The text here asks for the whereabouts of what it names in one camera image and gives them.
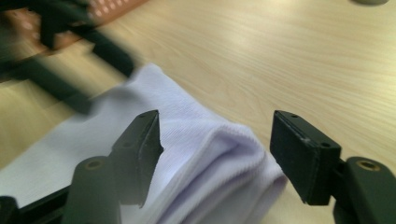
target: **blurred black object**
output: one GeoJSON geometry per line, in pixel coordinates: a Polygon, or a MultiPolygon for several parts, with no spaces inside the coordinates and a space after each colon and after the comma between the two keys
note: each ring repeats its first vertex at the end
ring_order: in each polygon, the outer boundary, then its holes
{"type": "MultiPolygon", "coordinates": [[[[28,7],[41,16],[40,42],[55,48],[55,35],[71,31],[94,44],[92,53],[129,77],[134,71],[132,58],[105,35],[95,30],[88,17],[86,0],[0,0],[0,11],[28,7]]],[[[28,78],[60,101],[82,114],[91,108],[89,98],[59,78],[39,62],[39,57],[18,61],[12,53],[13,39],[0,27],[0,80],[28,78]]]]}

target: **light wooden desk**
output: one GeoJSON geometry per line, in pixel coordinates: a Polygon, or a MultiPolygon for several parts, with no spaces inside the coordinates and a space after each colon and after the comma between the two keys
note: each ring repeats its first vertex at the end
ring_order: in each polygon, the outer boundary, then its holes
{"type": "MultiPolygon", "coordinates": [[[[396,1],[150,0],[103,30],[267,147],[281,109],[343,146],[343,159],[396,171],[396,1]]],[[[122,81],[86,51],[49,62],[91,95],[122,81]]],[[[1,166],[70,115],[29,82],[0,84],[1,166]]],[[[333,223],[332,206],[303,205],[289,185],[262,223],[333,223]]]]}

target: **white fabric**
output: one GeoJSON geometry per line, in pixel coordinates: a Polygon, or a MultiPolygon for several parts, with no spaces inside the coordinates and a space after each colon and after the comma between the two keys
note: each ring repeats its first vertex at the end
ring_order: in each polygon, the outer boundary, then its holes
{"type": "Polygon", "coordinates": [[[70,184],[76,165],[107,156],[140,113],[158,109],[164,153],[143,208],[122,223],[259,223],[286,178],[246,126],[198,104],[154,64],[96,99],[94,116],[66,120],[0,171],[0,195],[19,206],[70,184]]]}

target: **orange object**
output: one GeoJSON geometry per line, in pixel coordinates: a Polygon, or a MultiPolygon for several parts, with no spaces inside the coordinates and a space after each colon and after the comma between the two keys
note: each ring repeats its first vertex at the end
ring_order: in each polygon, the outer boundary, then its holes
{"type": "MultiPolygon", "coordinates": [[[[148,0],[91,0],[88,15],[98,25],[115,20],[123,14],[140,6],[148,0]]],[[[40,39],[40,15],[29,11],[27,8],[20,8],[6,12],[17,32],[32,41],[38,49],[45,49],[41,45],[40,39]]],[[[65,48],[71,43],[79,40],[71,32],[59,33],[55,37],[56,49],[65,48]]]]}

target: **black bracket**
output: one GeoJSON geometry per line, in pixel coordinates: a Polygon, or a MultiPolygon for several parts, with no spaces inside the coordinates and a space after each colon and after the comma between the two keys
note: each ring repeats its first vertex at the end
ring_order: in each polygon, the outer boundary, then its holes
{"type": "Polygon", "coordinates": [[[341,147],[301,117],[274,114],[271,153],[304,203],[327,205],[337,224],[392,224],[396,220],[396,179],[378,161],[340,159],[341,147]]]}
{"type": "Polygon", "coordinates": [[[118,224],[121,204],[145,203],[162,153],[158,111],[143,113],[108,157],[79,163],[70,186],[21,209],[14,198],[0,197],[0,224],[118,224]]]}
{"type": "MultiPolygon", "coordinates": [[[[134,71],[134,61],[121,47],[98,32],[88,17],[86,0],[19,0],[0,1],[0,11],[28,7],[41,16],[40,42],[54,49],[55,35],[71,31],[93,43],[92,53],[110,64],[124,76],[134,71]]],[[[0,80],[30,79],[57,100],[81,114],[92,106],[88,96],[77,90],[39,62],[39,56],[17,60],[11,44],[14,40],[0,28],[0,80]]]]}

